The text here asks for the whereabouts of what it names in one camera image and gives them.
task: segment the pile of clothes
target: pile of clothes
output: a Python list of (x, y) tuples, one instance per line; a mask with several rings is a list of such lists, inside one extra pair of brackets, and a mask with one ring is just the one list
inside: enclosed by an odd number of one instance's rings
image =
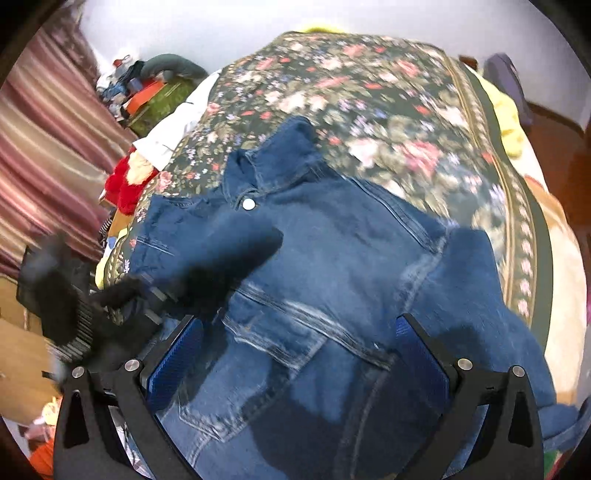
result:
[(105, 251), (96, 269), (98, 288), (103, 287), (106, 262), (117, 240), (127, 233), (142, 192), (169, 164), (183, 137), (201, 120), (207, 108), (209, 92), (218, 77), (219, 72), (215, 72), (200, 82), (172, 114), (158, 122), (144, 138), (136, 140), (107, 178), (99, 200), (110, 208), (111, 215), (99, 231)]

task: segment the orange cloth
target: orange cloth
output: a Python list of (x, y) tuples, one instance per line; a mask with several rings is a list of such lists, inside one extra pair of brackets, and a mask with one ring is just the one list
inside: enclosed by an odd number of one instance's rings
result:
[(125, 108), (130, 115), (135, 115), (143, 104), (148, 103), (164, 87), (163, 82), (154, 82), (136, 93)]
[(29, 461), (43, 480), (53, 480), (53, 439), (35, 450)]

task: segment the jacket pocket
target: jacket pocket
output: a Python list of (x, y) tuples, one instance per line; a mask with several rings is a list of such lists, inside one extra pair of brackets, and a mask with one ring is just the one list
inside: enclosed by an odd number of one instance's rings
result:
[(180, 418), (223, 442), (266, 409), (327, 337), (240, 292), (223, 323), (205, 332), (203, 352), (179, 391)]

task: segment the wooden furniture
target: wooden furniture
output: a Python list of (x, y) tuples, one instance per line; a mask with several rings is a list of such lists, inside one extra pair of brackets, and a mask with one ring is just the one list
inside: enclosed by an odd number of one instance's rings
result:
[(29, 424), (59, 393), (41, 376), (51, 371), (41, 321), (17, 302), (16, 291), (14, 280), (0, 277), (0, 415)]
[(591, 278), (591, 136), (575, 122), (530, 103), (534, 125), (527, 131), (550, 193), (564, 208), (579, 240), (587, 279)]

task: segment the pink flower pattern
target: pink flower pattern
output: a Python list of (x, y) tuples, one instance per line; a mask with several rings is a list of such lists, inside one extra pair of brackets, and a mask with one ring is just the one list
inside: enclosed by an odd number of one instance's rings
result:
[[(433, 197), (429, 202), (426, 198), (435, 186), (437, 201), (449, 207), (450, 220), (456, 220), (454, 212), (469, 219), (482, 209), (490, 214), (488, 225), (504, 232), (506, 209), (491, 194), (509, 197), (495, 170), (504, 155), (502, 146), (477, 144), (466, 135), (473, 125), (487, 129), (485, 116), (483, 111), (477, 118), (464, 110), (459, 95), (469, 87), (454, 81), (464, 74), (452, 74), (444, 58), (445, 53), (432, 46), (389, 37), (287, 33), (240, 59), (222, 72), (207, 114), (182, 140), (166, 171), (145, 189), (131, 235), (118, 255), (122, 260), (114, 259), (116, 275), (129, 258), (128, 249), (136, 241), (134, 226), (145, 217), (152, 192), (206, 193), (219, 184), (232, 150), (256, 148), (294, 114), (315, 125), (319, 149), (338, 172), (375, 181), (427, 210), (434, 205)], [(478, 130), (470, 132), (478, 135)], [(527, 207), (529, 200), (516, 177), (511, 184), (517, 185), (517, 206)], [(520, 219), (514, 235), (513, 244), (520, 248), (514, 285), (509, 287), (521, 297), (517, 295), (512, 308), (527, 317), (535, 291), (530, 281), (534, 268), (540, 268), (540, 262), (532, 262), (532, 219)], [(501, 265), (504, 243), (495, 253)]]

